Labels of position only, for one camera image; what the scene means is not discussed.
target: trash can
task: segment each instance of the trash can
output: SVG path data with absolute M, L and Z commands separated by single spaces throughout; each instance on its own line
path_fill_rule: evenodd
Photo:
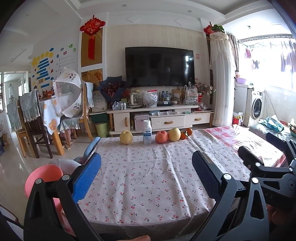
M 96 122 L 94 125 L 99 137 L 103 138 L 109 135 L 108 122 Z

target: food cover umbrella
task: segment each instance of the food cover umbrella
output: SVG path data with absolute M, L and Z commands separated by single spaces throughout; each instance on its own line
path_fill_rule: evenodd
M 79 75 L 72 69 L 64 71 L 53 82 L 56 100 L 66 117 L 77 116 L 82 111 L 82 89 Z

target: pink stool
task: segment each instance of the pink stool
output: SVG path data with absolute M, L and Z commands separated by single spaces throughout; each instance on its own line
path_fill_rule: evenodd
M 37 168 L 33 171 L 30 176 L 27 178 L 25 183 L 25 195 L 29 198 L 30 193 L 32 191 L 35 180 L 38 178 L 42 178 L 45 182 L 57 181 L 63 176 L 63 171 L 56 165 L 45 165 Z M 58 198 L 54 198 L 54 204 L 58 213 L 62 209 L 60 200 Z

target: red tassel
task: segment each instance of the red tassel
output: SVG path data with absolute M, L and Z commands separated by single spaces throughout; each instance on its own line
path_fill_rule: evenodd
M 89 36 L 89 51 L 88 57 L 91 60 L 94 60 L 94 52 L 95 52 L 95 38 L 94 36 Z

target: washing machine door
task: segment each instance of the washing machine door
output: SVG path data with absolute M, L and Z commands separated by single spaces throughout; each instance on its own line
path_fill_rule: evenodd
M 261 109 L 262 109 L 262 101 L 261 101 L 261 99 L 257 98 L 253 102 L 253 106 L 252 106 L 252 117 L 253 117 L 253 119 L 256 120 L 256 119 L 258 119 L 260 117 Z

